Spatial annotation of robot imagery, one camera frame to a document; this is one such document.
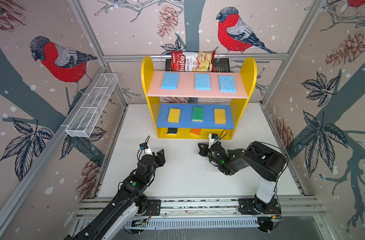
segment robotic arm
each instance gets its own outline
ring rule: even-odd
[[[127,221],[136,214],[142,215],[146,212],[147,196],[143,192],[153,182],[156,168],[165,164],[165,156],[163,149],[155,156],[147,141],[140,144],[139,153],[142,152],[145,155],[141,160],[137,157],[137,169],[122,181],[121,187],[108,206],[75,237],[68,235],[64,240],[110,240]]]
[[[239,211],[245,214],[265,214],[276,207],[276,182],[286,165],[285,157],[260,142],[252,142],[246,150],[237,156],[227,156],[221,147],[217,134],[209,135],[209,144],[199,143],[199,154],[207,156],[225,175],[233,175],[239,170],[251,166],[259,175],[260,183],[251,205],[244,204]]]

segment bag of chips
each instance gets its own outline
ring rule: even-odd
[[[185,71],[185,72],[214,72],[212,65],[213,52],[181,52],[172,51],[172,59],[170,65],[172,71]]]

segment green sponge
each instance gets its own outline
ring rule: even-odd
[[[169,127],[167,134],[168,135],[177,135],[177,130],[178,130],[177,128]]]
[[[204,107],[193,107],[193,117],[192,121],[202,122],[204,120]]]

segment bird wing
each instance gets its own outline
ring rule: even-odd
[[[72,68],[77,65],[77,51],[74,48],[63,47],[55,44],[58,57],[55,60],[55,65],[61,68]]]
[[[232,38],[238,41],[247,39],[253,33],[253,29],[246,25],[240,17],[236,25],[226,28],[226,31]]]

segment toy shelf unit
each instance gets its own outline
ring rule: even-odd
[[[243,116],[249,98],[253,93],[257,79],[257,65],[253,58],[245,59],[240,73],[217,72],[177,72],[179,74],[176,89],[162,89],[165,71],[155,71],[152,59],[144,57],[141,66],[141,81],[145,98],[151,113],[158,138],[174,139],[208,139],[210,133],[218,135],[226,129],[228,134],[223,140],[231,140]],[[211,89],[196,90],[196,74],[209,74]],[[221,92],[219,75],[233,76],[236,92]],[[200,103],[161,103],[160,97],[185,98],[231,98],[228,105]],[[193,108],[203,108],[203,120],[193,121]],[[169,122],[171,108],[180,109],[179,122]],[[226,123],[215,123],[214,109],[225,110]],[[177,128],[176,134],[168,134],[168,128]],[[201,129],[198,134],[191,134],[192,129]]]
[[[65,131],[69,136],[90,137],[117,83],[116,74],[101,74],[96,85],[66,128]]]

